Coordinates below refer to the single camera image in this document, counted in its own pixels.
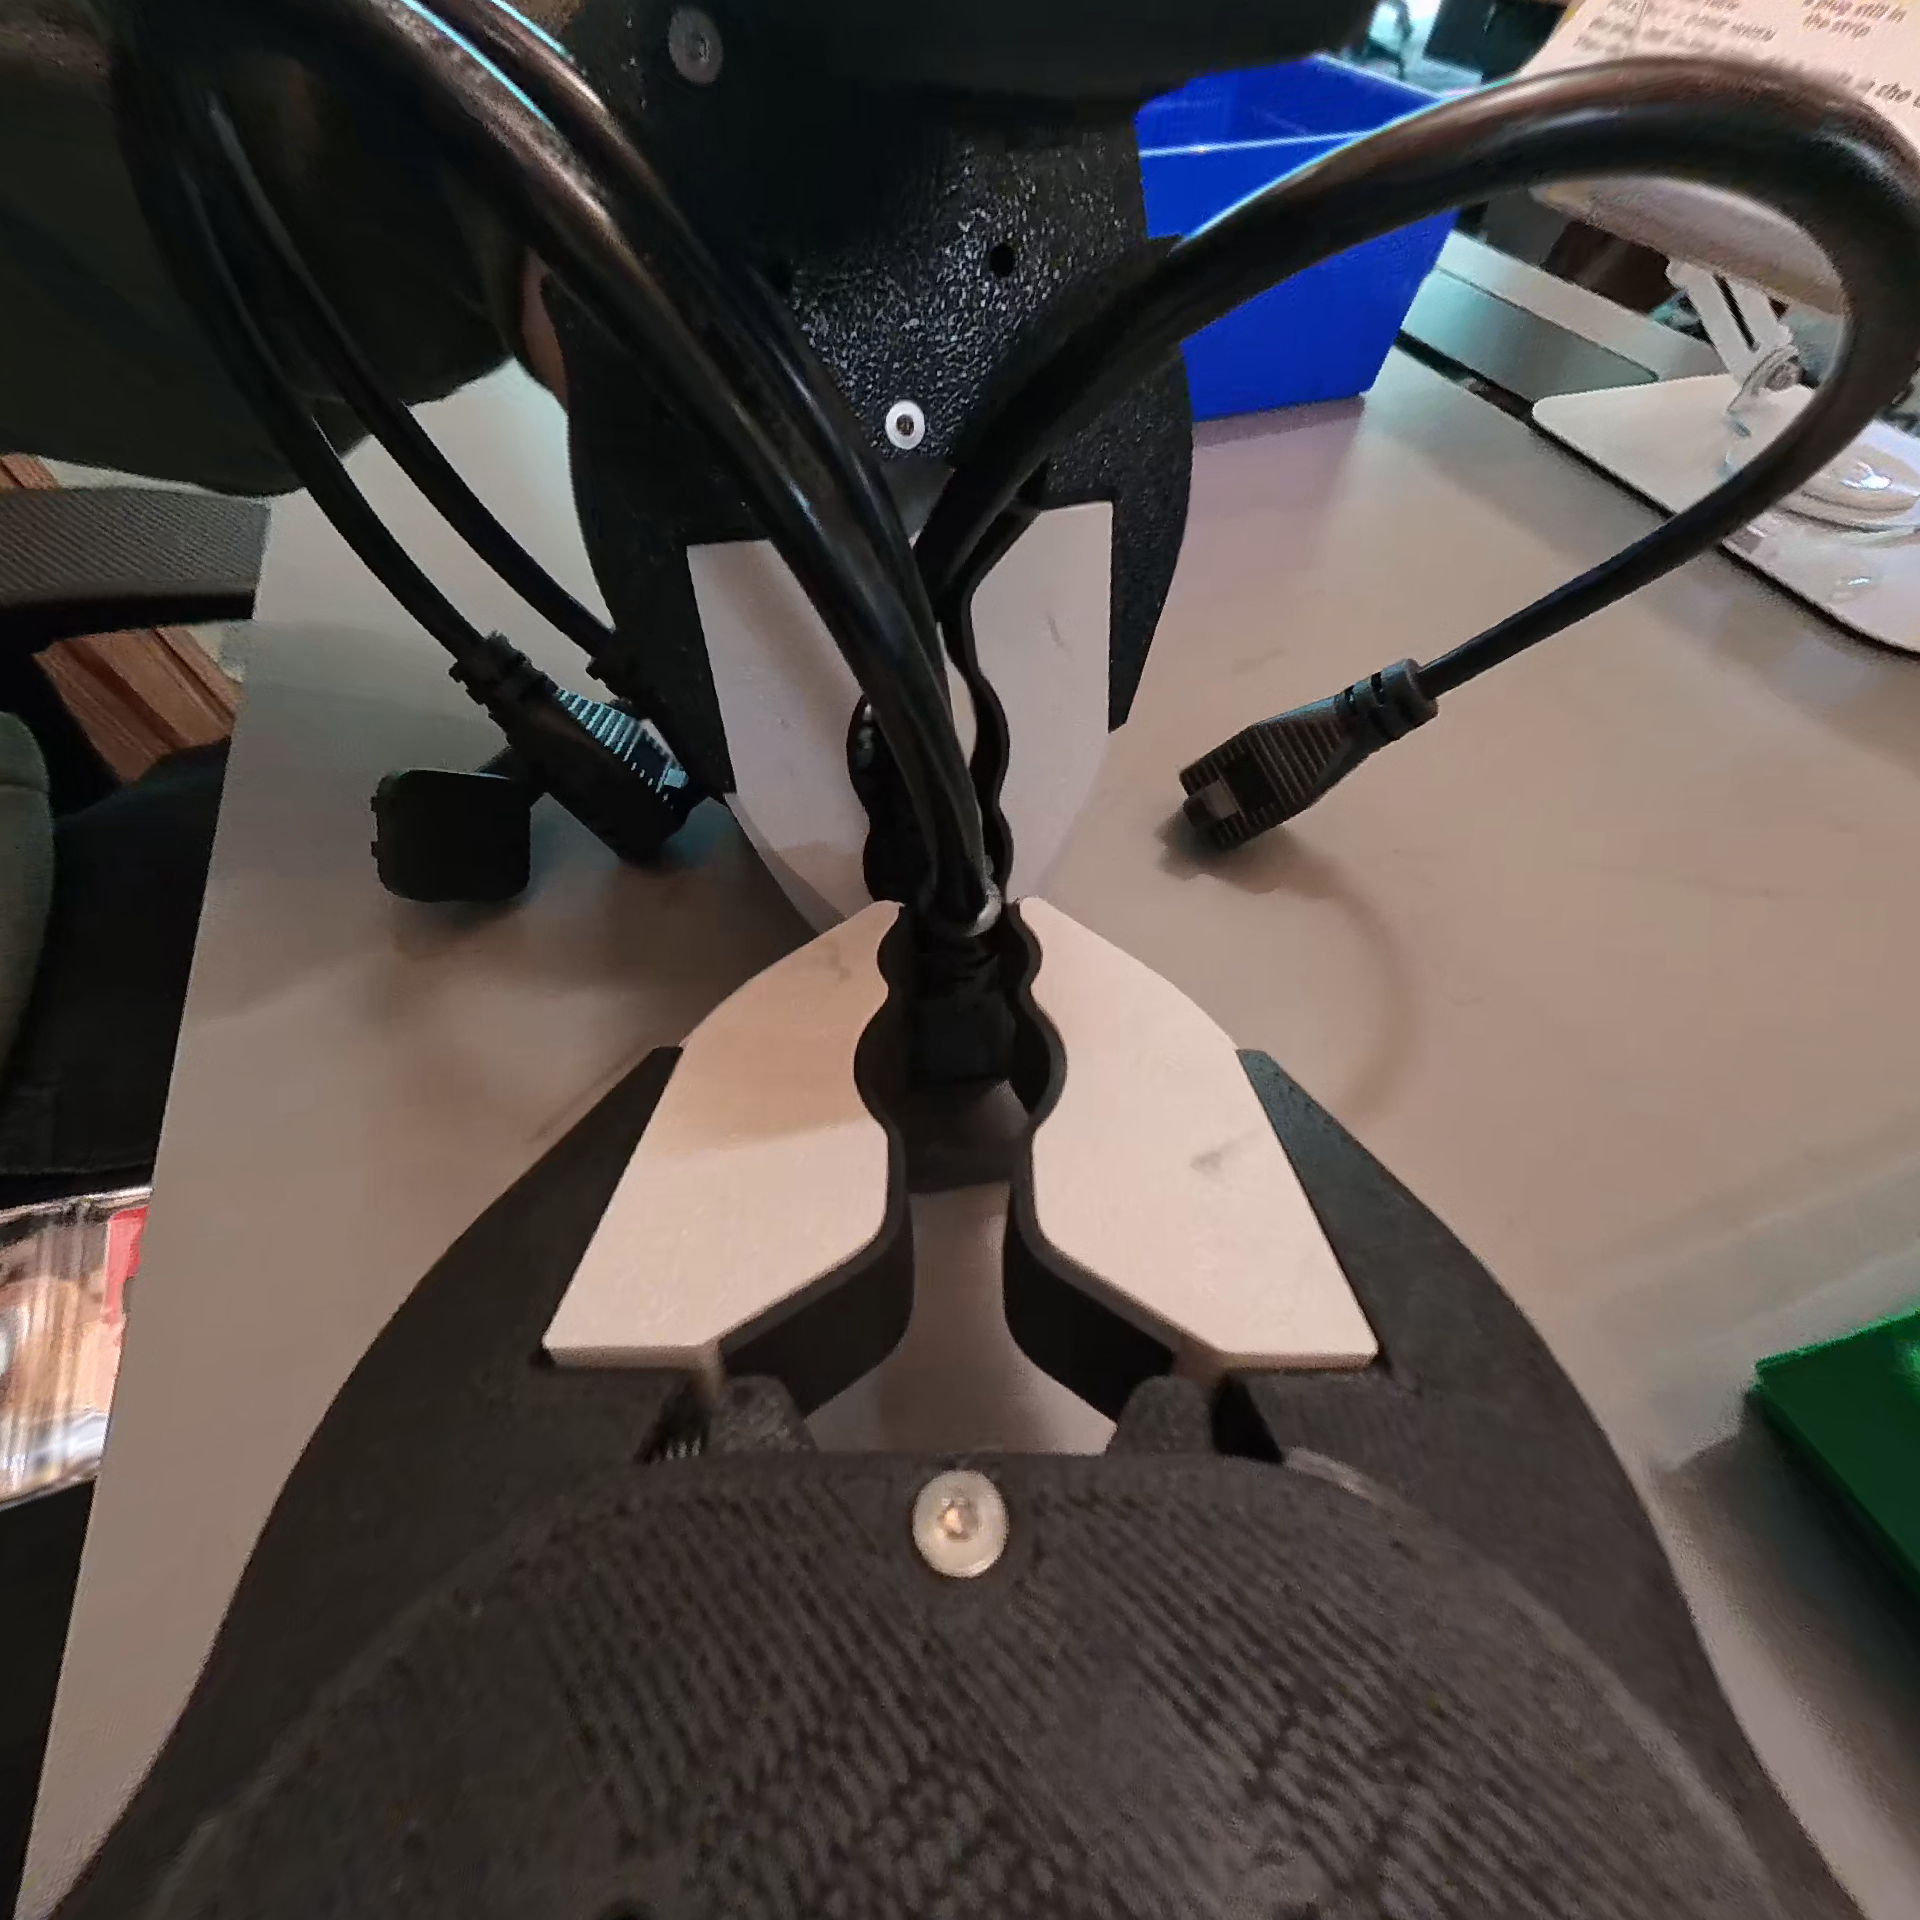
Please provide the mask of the blue plastic bin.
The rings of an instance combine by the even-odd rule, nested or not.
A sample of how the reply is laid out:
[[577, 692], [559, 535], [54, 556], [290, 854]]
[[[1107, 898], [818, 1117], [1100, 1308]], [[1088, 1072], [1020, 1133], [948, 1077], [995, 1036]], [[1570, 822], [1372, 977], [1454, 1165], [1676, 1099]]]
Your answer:
[[[1298, 166], [1437, 104], [1332, 57], [1192, 79], [1136, 115], [1151, 237], [1183, 237]], [[1439, 262], [1454, 214], [1285, 279], [1183, 345], [1196, 422], [1363, 394]]]

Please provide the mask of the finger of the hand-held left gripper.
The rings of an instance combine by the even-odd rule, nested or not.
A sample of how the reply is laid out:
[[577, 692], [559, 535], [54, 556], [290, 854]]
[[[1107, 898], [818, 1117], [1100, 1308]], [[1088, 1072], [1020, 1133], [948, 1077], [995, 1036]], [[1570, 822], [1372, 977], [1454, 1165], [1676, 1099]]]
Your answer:
[[1002, 891], [1043, 889], [1109, 737], [1113, 504], [1043, 508], [971, 599], [974, 658], [1005, 719]]
[[873, 905], [849, 771], [860, 692], [770, 542], [687, 548], [692, 609], [732, 763], [727, 807], [810, 927]]

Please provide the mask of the clear plastic packet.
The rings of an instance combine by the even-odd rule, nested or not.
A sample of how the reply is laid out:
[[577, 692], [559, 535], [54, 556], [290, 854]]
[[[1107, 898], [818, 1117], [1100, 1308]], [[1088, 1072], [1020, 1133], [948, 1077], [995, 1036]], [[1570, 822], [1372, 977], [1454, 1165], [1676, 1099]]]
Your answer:
[[148, 1186], [3, 1210], [3, 1505], [98, 1475]]

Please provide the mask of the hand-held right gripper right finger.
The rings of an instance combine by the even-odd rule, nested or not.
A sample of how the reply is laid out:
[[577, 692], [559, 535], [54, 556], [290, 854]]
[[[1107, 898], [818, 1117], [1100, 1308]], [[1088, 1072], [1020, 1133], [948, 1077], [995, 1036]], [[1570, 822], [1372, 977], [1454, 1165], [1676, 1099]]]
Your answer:
[[1022, 1358], [1109, 1420], [1153, 1377], [1372, 1366], [1379, 1333], [1231, 1036], [1041, 898], [1005, 927], [1025, 1133], [1002, 1302]]

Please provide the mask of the white document stand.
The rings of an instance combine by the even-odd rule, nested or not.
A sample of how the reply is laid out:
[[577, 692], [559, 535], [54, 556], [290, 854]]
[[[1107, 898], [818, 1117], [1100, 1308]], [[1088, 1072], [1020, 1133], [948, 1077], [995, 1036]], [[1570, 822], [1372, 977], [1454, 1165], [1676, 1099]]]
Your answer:
[[[1568, 392], [1529, 421], [1660, 510], [1739, 478], [1839, 371], [1848, 298], [1785, 215], [1692, 183], [1588, 183], [1556, 201], [1667, 260], [1711, 369], [1634, 388]], [[1722, 550], [1867, 645], [1918, 658], [1918, 373], [1783, 500], [1748, 508]]]

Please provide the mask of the grey office chair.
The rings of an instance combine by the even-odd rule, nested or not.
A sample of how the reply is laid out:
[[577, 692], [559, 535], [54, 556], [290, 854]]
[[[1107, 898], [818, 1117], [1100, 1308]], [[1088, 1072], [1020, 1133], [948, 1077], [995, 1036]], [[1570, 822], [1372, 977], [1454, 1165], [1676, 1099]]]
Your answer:
[[[253, 615], [266, 508], [144, 488], [3, 497], [3, 678], [54, 641]], [[60, 814], [26, 721], [3, 714], [3, 1207], [156, 1174], [222, 741]]]

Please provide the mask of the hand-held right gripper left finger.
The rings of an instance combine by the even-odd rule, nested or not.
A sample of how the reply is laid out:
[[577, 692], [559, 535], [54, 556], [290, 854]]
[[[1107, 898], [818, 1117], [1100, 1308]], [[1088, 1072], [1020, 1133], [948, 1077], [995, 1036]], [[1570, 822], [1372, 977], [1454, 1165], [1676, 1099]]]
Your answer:
[[708, 1398], [772, 1377], [814, 1412], [896, 1348], [894, 934], [896, 907], [870, 905], [684, 1036], [540, 1335], [552, 1366], [674, 1373]]

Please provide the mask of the green flat board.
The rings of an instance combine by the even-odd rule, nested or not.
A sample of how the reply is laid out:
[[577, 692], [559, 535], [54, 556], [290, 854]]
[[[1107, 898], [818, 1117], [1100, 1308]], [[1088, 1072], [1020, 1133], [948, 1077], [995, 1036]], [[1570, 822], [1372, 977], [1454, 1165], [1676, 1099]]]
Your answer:
[[1760, 1358], [1748, 1402], [1918, 1621], [1918, 1305]]

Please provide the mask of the silver flat device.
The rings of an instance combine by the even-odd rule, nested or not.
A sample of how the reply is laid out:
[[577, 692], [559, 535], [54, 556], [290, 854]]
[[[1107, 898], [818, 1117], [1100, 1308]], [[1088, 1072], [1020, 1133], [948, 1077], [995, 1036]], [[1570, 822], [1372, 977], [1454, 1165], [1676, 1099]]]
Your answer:
[[1706, 341], [1452, 231], [1395, 335], [1430, 371], [1528, 418], [1542, 397], [1717, 371]]

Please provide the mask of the printed paper sheet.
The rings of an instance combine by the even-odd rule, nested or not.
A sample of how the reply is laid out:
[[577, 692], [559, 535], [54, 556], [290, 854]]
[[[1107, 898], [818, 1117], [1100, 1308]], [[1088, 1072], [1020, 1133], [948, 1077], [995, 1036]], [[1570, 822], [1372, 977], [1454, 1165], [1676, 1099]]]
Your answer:
[[1625, 57], [1802, 69], [1918, 133], [1918, 4], [1575, 4], [1528, 74]]

